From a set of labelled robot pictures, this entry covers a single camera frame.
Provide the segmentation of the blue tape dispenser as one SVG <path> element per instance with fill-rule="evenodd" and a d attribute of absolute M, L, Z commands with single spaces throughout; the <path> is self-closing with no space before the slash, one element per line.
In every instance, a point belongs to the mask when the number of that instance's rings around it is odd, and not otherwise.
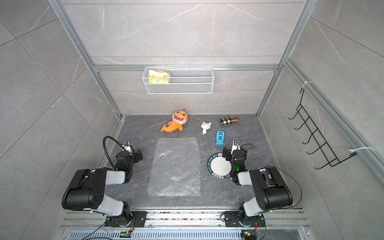
<path fill-rule="evenodd" d="M 225 132 L 224 131 L 217 131 L 216 144 L 223 146 L 224 141 L 225 141 Z"/>

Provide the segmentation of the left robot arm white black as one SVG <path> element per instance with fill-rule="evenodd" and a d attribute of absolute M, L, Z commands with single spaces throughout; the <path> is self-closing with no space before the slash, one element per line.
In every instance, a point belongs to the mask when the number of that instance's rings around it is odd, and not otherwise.
<path fill-rule="evenodd" d="M 115 164 L 108 153 L 107 140 L 113 141 L 122 149 L 116 154 Z M 106 217 L 106 227 L 133 226 L 135 218 L 128 203 L 107 196 L 105 188 L 129 183 L 134 164 L 143 160 L 142 151 L 135 149 L 129 142 L 120 143 L 111 136 L 103 138 L 103 149 L 111 167 L 76 171 L 62 197 L 62 207 L 65 210 L 102 214 Z"/>

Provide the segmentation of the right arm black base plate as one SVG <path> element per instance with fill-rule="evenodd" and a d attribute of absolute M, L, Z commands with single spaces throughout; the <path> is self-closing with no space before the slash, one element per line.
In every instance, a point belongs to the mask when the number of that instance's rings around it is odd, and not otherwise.
<path fill-rule="evenodd" d="M 225 222 L 227 228 L 229 227 L 265 227 L 265 218 L 263 214 L 249 217 L 241 211 L 225 211 L 221 220 Z"/>

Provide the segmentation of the white plate teal rim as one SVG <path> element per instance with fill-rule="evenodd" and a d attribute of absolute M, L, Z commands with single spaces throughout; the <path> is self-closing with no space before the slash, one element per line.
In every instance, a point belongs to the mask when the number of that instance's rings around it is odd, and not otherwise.
<path fill-rule="evenodd" d="M 231 177 L 231 163 L 222 153 L 214 153 L 207 159 L 207 170 L 216 179 L 224 180 Z"/>

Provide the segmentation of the clear bubble wrap sheet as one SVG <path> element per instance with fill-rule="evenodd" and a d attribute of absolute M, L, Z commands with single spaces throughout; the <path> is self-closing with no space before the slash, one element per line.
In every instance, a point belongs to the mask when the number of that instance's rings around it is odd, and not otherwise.
<path fill-rule="evenodd" d="M 148 194 L 159 197 L 199 196 L 200 191 L 198 139 L 158 139 Z"/>

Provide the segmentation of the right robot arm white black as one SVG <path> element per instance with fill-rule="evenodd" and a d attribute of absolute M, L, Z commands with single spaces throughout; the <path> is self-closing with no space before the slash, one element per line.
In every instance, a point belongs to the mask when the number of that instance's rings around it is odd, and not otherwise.
<path fill-rule="evenodd" d="M 230 178 L 238 186 L 251 186 L 254 197 L 240 205 L 235 214 L 235 224 L 248 227 L 256 224 L 263 213 L 271 210 L 294 208 L 294 197 L 277 166 L 256 170 L 246 169 L 248 150 L 235 146 L 223 148 L 223 157 L 231 164 Z"/>

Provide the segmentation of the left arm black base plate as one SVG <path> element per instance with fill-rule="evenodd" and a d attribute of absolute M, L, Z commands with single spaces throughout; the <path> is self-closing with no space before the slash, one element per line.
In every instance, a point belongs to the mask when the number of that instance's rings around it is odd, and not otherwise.
<path fill-rule="evenodd" d="M 146 211 L 133 211 L 128 215 L 123 213 L 118 217 L 107 217 L 104 227 L 113 228 L 143 228 L 147 219 L 148 212 Z"/>

